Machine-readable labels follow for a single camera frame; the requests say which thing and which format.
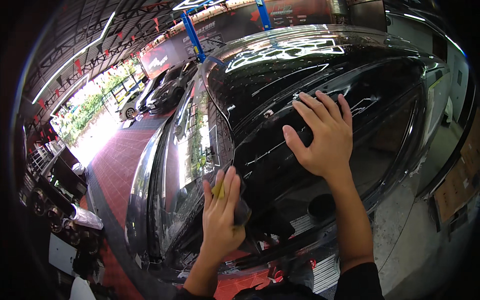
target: black car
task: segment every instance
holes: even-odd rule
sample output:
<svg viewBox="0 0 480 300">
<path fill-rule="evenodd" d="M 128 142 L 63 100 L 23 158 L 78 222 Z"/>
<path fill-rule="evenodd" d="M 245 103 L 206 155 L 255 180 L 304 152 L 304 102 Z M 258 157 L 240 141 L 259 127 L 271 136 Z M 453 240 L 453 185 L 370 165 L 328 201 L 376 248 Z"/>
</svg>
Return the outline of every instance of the black car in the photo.
<svg viewBox="0 0 480 300">
<path fill-rule="evenodd" d="M 151 79 L 148 81 L 147 85 L 145 86 L 144 90 L 142 91 L 142 94 L 140 97 L 137 99 L 137 103 L 135 104 L 135 109 L 138 112 L 146 112 L 148 111 L 147 107 L 147 98 L 151 95 L 151 93 L 160 85 L 162 85 L 162 81 L 165 78 L 165 74 L 167 74 L 168 69 L 165 71 L 161 72 L 157 77 Z"/>
<path fill-rule="evenodd" d="M 166 108 L 175 107 L 195 72 L 197 64 L 194 60 L 181 62 L 170 68 L 162 84 L 147 98 L 146 105 L 150 114 L 155 115 Z"/>
<path fill-rule="evenodd" d="M 447 80 L 439 81 L 446 76 Z M 213 52 L 175 114 L 147 144 L 132 184 L 125 224 L 137 264 L 182 283 L 202 243 L 202 179 L 235 165 L 252 210 L 246 239 L 220 278 L 336 250 L 335 211 L 307 214 L 326 182 L 285 144 L 291 125 L 305 145 L 310 127 L 291 102 L 316 90 L 345 95 L 353 115 L 353 178 L 368 213 L 419 166 L 438 128 L 450 84 L 446 63 L 387 33 L 351 26 L 295 26 L 258 33 Z"/>
</svg>

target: right hand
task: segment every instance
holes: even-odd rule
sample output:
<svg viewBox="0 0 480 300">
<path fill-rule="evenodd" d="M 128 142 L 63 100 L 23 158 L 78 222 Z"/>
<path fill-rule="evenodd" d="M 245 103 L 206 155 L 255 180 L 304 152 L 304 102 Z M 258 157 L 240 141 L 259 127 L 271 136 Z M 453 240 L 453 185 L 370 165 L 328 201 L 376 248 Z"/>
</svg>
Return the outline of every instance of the right hand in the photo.
<svg viewBox="0 0 480 300">
<path fill-rule="evenodd" d="M 352 153 L 352 113 L 342 94 L 338 102 L 343 118 L 335 102 L 326 94 L 316 91 L 312 96 L 301 92 L 299 101 L 292 105 L 313 132 L 313 141 L 305 147 L 296 131 L 289 125 L 283 126 L 283 135 L 288 147 L 299 163 L 314 175 L 322 176 L 327 182 L 349 170 L 348 161 Z"/>
</svg>

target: hand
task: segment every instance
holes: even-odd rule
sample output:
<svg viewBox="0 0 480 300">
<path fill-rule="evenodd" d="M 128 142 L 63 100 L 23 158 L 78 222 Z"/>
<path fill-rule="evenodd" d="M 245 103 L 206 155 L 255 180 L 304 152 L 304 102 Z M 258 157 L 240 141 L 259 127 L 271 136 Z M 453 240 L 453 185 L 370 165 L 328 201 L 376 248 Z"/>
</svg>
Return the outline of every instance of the hand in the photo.
<svg viewBox="0 0 480 300">
<path fill-rule="evenodd" d="M 305 147 L 295 130 L 283 126 L 283 134 L 288 147 L 299 163 L 312 174 L 322 176 L 327 182 L 341 172 L 349 170 L 348 161 L 352 153 L 352 113 L 342 94 L 338 101 L 342 107 L 343 118 L 335 102 L 326 94 L 316 91 L 321 101 L 301 92 L 299 101 L 292 105 L 302 116 L 313 132 L 313 141 Z"/>
<path fill-rule="evenodd" d="M 219 263 L 227 254 L 236 250 L 245 239 L 245 228 L 233 225 L 234 211 L 240 199 L 240 176 L 235 167 L 216 175 L 216 183 L 223 180 L 225 195 L 221 199 L 212 196 L 210 184 L 204 181 L 205 205 L 203 214 L 204 241 L 200 255 L 212 263 Z"/>
</svg>

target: banner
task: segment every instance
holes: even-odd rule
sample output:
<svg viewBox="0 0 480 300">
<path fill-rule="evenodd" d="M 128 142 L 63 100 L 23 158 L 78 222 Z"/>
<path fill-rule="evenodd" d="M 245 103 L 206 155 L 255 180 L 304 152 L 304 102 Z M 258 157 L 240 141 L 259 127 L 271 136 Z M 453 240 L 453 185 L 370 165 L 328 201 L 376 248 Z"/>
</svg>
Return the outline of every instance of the banner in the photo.
<svg viewBox="0 0 480 300">
<path fill-rule="evenodd" d="M 167 40 L 145 53 L 140 58 L 140 62 L 144 66 L 148 77 L 154 78 L 183 59 L 177 55 L 172 41 Z"/>
<path fill-rule="evenodd" d="M 265 5 L 273 28 L 332 23 L 326 0 L 275 0 L 267 1 Z M 263 31 L 255 4 L 218 14 L 194 27 L 207 56 L 222 43 Z M 190 37 L 186 31 L 182 31 L 147 52 L 140 61 L 148 77 L 153 78 L 169 66 L 194 57 Z"/>
</svg>

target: blue lift post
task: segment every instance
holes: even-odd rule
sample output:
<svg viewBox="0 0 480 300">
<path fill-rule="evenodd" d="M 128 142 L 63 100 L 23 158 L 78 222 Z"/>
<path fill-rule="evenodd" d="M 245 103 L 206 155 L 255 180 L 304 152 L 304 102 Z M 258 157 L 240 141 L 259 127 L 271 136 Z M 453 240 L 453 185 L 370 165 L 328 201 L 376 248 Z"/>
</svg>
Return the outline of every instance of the blue lift post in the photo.
<svg viewBox="0 0 480 300">
<path fill-rule="evenodd" d="M 192 42 L 193 50 L 195 51 L 195 54 L 197 55 L 200 62 L 204 62 L 206 57 L 204 50 L 202 49 L 202 45 L 200 45 L 200 40 L 198 39 L 198 35 L 195 32 L 195 28 L 193 27 L 192 21 L 190 20 L 187 14 L 182 13 L 181 19 L 183 21 L 183 24 L 185 25 L 185 29 L 187 30 L 187 34 L 190 38 L 190 41 Z"/>
<path fill-rule="evenodd" d="M 272 24 L 270 23 L 270 17 L 268 16 L 267 8 L 265 7 L 264 0 L 256 0 L 258 12 L 260 13 L 260 19 L 262 19 L 262 24 L 264 30 L 272 29 Z"/>
</svg>

